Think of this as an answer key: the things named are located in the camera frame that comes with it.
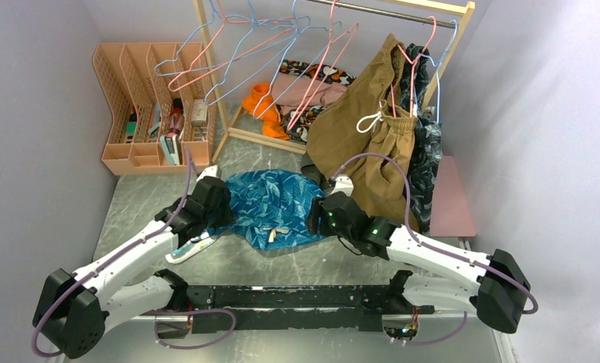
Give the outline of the blue leaf-print shorts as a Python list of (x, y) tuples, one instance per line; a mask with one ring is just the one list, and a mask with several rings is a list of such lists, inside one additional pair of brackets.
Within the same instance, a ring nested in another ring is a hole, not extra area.
[(305, 175), (267, 169), (234, 174), (225, 183), (235, 220), (227, 226), (209, 227), (209, 234), (230, 231), (260, 251), (301, 247), (325, 238), (310, 233), (306, 224), (312, 200), (325, 193)]

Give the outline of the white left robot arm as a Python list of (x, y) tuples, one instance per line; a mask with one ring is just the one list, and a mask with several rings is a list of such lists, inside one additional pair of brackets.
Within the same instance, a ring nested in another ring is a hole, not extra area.
[[(116, 326), (137, 315), (164, 310), (171, 315), (193, 312), (188, 284), (163, 269), (142, 281), (129, 282), (149, 265), (183, 247), (210, 228), (233, 221), (227, 184), (215, 176), (200, 177), (172, 205), (159, 211), (136, 236), (104, 257), (46, 279), (33, 316), (33, 352), (44, 358), (79, 358)], [(43, 352), (38, 338), (57, 347)]]

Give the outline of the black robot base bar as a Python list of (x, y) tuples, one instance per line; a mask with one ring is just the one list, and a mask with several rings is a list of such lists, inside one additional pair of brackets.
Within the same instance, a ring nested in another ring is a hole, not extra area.
[(235, 330), (339, 329), (381, 332), (384, 318), (434, 313), (414, 306), (397, 284), (253, 287), (191, 285), (166, 304), (172, 312), (201, 312), (195, 334)]

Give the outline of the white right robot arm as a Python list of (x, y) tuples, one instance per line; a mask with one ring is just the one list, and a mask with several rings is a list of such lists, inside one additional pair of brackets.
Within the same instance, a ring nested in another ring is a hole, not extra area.
[(369, 217), (343, 192), (312, 199), (306, 225), (311, 234), (342, 237), (362, 255), (423, 268), (387, 293), (397, 313), (435, 306), (476, 315), (505, 334), (518, 330), (524, 315), (538, 310), (530, 282), (512, 254), (463, 250), (426, 237), (384, 217)]

